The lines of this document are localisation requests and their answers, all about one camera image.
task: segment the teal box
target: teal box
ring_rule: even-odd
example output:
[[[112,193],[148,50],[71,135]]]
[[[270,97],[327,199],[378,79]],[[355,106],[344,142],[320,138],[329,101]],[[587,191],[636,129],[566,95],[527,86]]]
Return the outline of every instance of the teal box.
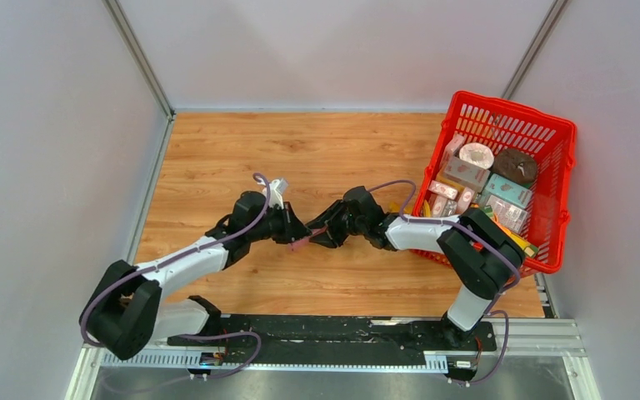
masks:
[[[490,194],[521,209],[526,209],[533,196],[533,192],[530,190],[496,173],[489,177],[489,181],[487,181],[487,185],[482,190],[482,197],[480,198],[486,202]]]

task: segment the yellow object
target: yellow object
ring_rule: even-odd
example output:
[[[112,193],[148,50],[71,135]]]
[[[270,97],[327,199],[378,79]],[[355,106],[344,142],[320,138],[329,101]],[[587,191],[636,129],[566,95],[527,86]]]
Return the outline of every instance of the yellow object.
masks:
[[[388,211],[390,213],[398,213],[398,210],[401,209],[401,206],[398,205],[397,202],[390,202],[388,204]],[[408,209],[408,207],[403,209],[403,213],[404,214],[410,214],[411,210]],[[431,212],[430,212],[430,205],[428,204],[428,202],[426,200],[423,200],[423,216],[424,217],[429,217],[431,216]]]
[[[430,218],[431,215],[430,204],[428,204],[428,201],[423,200],[423,216]]]
[[[536,254],[538,254],[538,247],[532,245],[528,240],[518,236],[516,233],[512,232],[508,227],[505,227],[501,223],[499,223],[499,218],[497,218],[497,216],[494,215],[491,207],[486,207],[486,210],[483,209],[483,211],[492,219],[492,221],[494,221],[494,223],[497,224],[498,227],[500,227],[504,231],[504,233],[506,233],[517,244],[517,246],[519,246],[523,250],[524,254],[526,254],[526,257],[530,257],[530,258],[536,257]]]
[[[509,237],[517,244],[517,246],[519,246],[523,250],[524,254],[526,254],[526,257],[536,257],[536,254],[538,254],[538,247],[532,245],[530,242],[528,242],[528,240],[510,231],[508,227],[504,227],[501,223],[499,223],[496,216],[494,217],[494,223],[496,223],[497,226],[504,231],[504,233],[509,235]]]

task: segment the product box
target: product box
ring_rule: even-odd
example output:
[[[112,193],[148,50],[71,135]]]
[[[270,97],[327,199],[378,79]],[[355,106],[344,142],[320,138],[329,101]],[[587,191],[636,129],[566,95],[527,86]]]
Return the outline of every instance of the product box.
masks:
[[[458,196],[458,190],[455,187],[448,186],[442,182],[431,181],[430,185],[428,186],[428,190],[449,198],[450,200],[455,200],[455,198]]]
[[[519,208],[526,208],[531,202],[533,192],[501,175],[493,173],[480,198],[483,202],[486,202],[490,195],[506,200]]]
[[[452,137],[450,142],[447,143],[445,149],[442,151],[442,157],[440,158],[440,163],[438,164],[438,169],[443,169],[445,164],[448,163],[450,157],[458,154],[460,148],[465,144],[465,137],[459,133],[455,133],[455,136]]]
[[[468,210],[470,207],[470,203],[473,202],[475,198],[475,192],[469,187],[465,187],[460,193],[460,198],[457,200],[457,209],[455,210],[458,214],[462,214]]]
[[[451,215],[455,215],[455,212],[458,209],[458,202],[455,200],[447,200],[445,204],[445,208],[442,210],[441,217],[450,217]]]
[[[494,195],[489,196],[486,206],[490,206],[497,221],[517,235],[521,233],[528,212]]]
[[[458,189],[471,188],[479,193],[487,184],[489,171],[453,156],[438,177],[445,183],[453,183],[450,186],[457,186]]]
[[[431,217],[440,218],[445,212],[445,207],[448,205],[448,198],[443,196],[436,196],[431,208]]]

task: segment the aluminum frame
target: aluminum frame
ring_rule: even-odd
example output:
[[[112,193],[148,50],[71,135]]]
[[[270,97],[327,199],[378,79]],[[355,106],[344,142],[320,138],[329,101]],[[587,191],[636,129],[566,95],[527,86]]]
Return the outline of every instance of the aluminum frame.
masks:
[[[407,323],[416,320],[437,320],[439,318],[395,317],[382,320],[384,324]],[[497,340],[497,351],[485,355],[497,356],[501,349],[505,322],[499,318],[485,318],[492,323]],[[99,368],[199,368],[200,355],[213,353],[216,347],[173,347],[165,342],[146,346],[139,356],[127,361],[116,359],[108,350],[85,346],[80,352],[77,368],[73,374],[67,399],[89,399],[94,389]],[[594,381],[587,352],[580,338],[578,326],[572,319],[512,318],[509,322],[509,341],[506,357],[560,357],[567,369],[571,390],[576,400],[598,400],[599,393]],[[339,366],[308,364],[252,364],[249,370],[265,371],[314,371],[314,372],[375,372],[375,373],[440,373],[447,357],[473,355],[473,352],[431,351],[424,352],[425,366]],[[236,363],[221,367],[206,366],[209,369],[231,369]]]
[[[158,181],[158,175],[163,165],[163,159],[168,148],[168,142],[173,130],[175,115],[178,110],[173,108],[168,101],[163,87],[156,78],[153,68],[145,56],[136,36],[126,18],[121,4],[118,0],[102,0],[112,16],[117,29],[122,35],[122,40],[127,44],[135,62],[137,63],[141,73],[146,80],[153,96],[156,98],[159,106],[168,118],[165,133],[162,136],[160,148],[156,161],[152,167],[150,179],[146,191],[146,195],[141,208],[139,219],[136,227],[132,232],[131,244],[127,253],[127,260],[132,262],[138,250],[143,225],[145,224],[150,208],[153,192]],[[549,34],[553,31],[562,16],[563,11],[569,0],[554,0],[541,27],[536,32],[532,42],[521,62],[518,64],[511,80],[507,84],[502,94],[502,98],[509,99],[517,91],[521,81],[525,77],[533,61],[543,48],[548,39]],[[539,287],[539,295],[542,297],[542,305],[551,307],[556,318],[558,313],[553,304],[550,302],[548,287],[543,277],[537,277],[537,285]],[[438,319],[438,318],[405,318],[396,317],[392,321],[385,320],[382,323],[401,323],[418,319]],[[503,343],[503,334],[505,324],[501,319],[486,318],[494,327],[497,339],[497,348],[501,348]],[[143,350],[146,357],[137,359],[136,362],[120,362],[106,349],[90,347],[85,345],[77,360],[77,366],[72,375],[69,388],[67,390],[67,399],[89,399],[92,395],[94,385],[97,379],[99,369],[101,367],[111,367],[120,365],[123,368],[190,368],[198,365],[190,363],[191,354],[197,354],[206,351],[205,347],[170,347],[164,343],[156,343]],[[471,352],[425,352],[426,367],[400,367],[391,366],[372,366],[372,367],[340,367],[340,366],[308,366],[300,364],[258,364],[251,365],[249,369],[263,369],[272,371],[343,371],[343,372],[402,372],[402,373],[435,373],[441,362],[447,356],[471,355]],[[507,346],[507,357],[561,357],[566,366],[568,378],[570,380],[573,396],[576,400],[596,399],[599,393],[597,385],[594,381],[590,362],[587,352],[580,338],[577,324],[572,319],[536,319],[536,318],[512,318],[510,320],[509,342]],[[171,364],[171,359],[177,360],[178,364]],[[234,368],[236,364],[228,364],[222,366],[221,369]]]

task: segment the pink box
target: pink box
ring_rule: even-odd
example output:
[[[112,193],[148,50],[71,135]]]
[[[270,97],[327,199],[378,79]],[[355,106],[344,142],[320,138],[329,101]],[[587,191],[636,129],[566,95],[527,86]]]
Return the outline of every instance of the pink box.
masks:
[[[452,137],[450,142],[445,147],[445,150],[442,152],[442,158],[440,159],[440,163],[438,164],[438,170],[443,169],[445,164],[448,163],[450,157],[458,154],[460,148],[465,144],[465,137],[459,133],[455,133],[455,136]]]
[[[428,190],[435,194],[439,194],[441,196],[449,198],[450,200],[455,200],[455,198],[458,196],[458,190],[455,187],[448,186],[445,183],[441,183],[438,181],[432,181],[428,186]]]
[[[469,187],[465,187],[465,190],[460,193],[460,198],[457,199],[457,213],[462,214],[470,208],[470,204],[475,198],[475,192]]]
[[[478,193],[487,183],[489,171],[457,157],[450,157],[439,177],[442,181],[449,181],[463,188],[471,188]]]
[[[435,202],[432,204],[431,217],[440,218],[445,211],[445,207],[448,205],[448,198],[443,196],[437,196]]]

